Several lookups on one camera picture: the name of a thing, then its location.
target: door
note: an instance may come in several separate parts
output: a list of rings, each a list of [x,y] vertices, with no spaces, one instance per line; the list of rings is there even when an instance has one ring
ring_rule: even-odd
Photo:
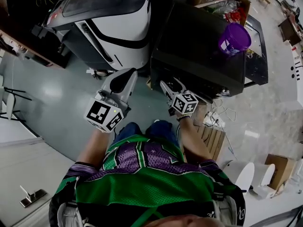
[[[1,143],[1,222],[10,227],[33,215],[35,211],[41,209],[48,211],[48,201],[73,163],[41,138]],[[26,194],[21,190],[20,185],[29,193],[43,189],[47,195],[24,208],[20,201],[26,197]]]

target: wristband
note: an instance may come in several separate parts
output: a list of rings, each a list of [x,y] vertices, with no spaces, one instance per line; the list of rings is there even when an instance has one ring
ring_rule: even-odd
[[[190,116],[188,114],[184,114],[184,115],[180,116],[179,118],[177,118],[177,121],[180,122],[180,120],[184,119],[184,118],[190,118]]]

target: purple pattern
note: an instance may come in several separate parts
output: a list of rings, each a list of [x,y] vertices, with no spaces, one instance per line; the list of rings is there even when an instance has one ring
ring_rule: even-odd
[[[80,164],[74,164],[70,167],[71,170],[75,171],[80,171],[80,172],[86,172],[88,174],[96,174],[98,173],[98,170],[90,167],[90,166],[85,166],[85,165],[80,165]]]
[[[117,166],[118,169],[125,168],[129,171],[129,173],[133,173],[140,168],[136,144],[137,142],[132,142],[120,146],[119,153],[117,154],[117,159],[119,162],[119,165]]]
[[[201,172],[199,167],[187,163],[172,165],[170,161],[175,161],[177,158],[165,151],[159,143],[152,142],[145,144],[144,152],[147,155],[148,167],[163,170],[172,174]]]
[[[146,166],[150,168],[159,169],[177,175],[187,172],[201,172],[207,175],[207,171],[219,169],[213,160],[203,161],[199,166],[187,163],[172,164],[171,162],[175,162],[178,159],[165,151],[161,144],[156,142],[145,142],[143,144],[144,146],[142,147],[142,151],[144,152],[145,163]],[[103,168],[101,168],[97,171],[89,166],[74,164],[70,168],[71,171],[68,171],[67,175],[86,176],[90,177],[87,181],[93,181],[112,173],[133,174],[140,169],[136,145],[136,142],[130,142],[117,148],[118,153],[116,158],[118,160],[118,165],[114,169],[103,170]]]

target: white cube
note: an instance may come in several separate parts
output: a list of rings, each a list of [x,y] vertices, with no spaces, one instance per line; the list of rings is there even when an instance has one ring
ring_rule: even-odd
[[[192,114],[198,105],[198,100],[191,93],[177,94],[174,97],[172,107],[180,114]]]
[[[120,108],[91,98],[84,118],[98,129],[110,133],[124,116]]]

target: door handle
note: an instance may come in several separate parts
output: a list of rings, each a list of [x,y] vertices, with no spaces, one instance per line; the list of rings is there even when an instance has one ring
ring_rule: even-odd
[[[47,192],[44,191],[43,189],[40,189],[40,190],[34,192],[33,194],[29,194],[22,186],[20,186],[20,188],[27,195],[26,198],[24,198],[20,201],[21,205],[24,208],[28,207],[29,205],[36,202],[38,199],[42,198],[44,195],[47,194]]]

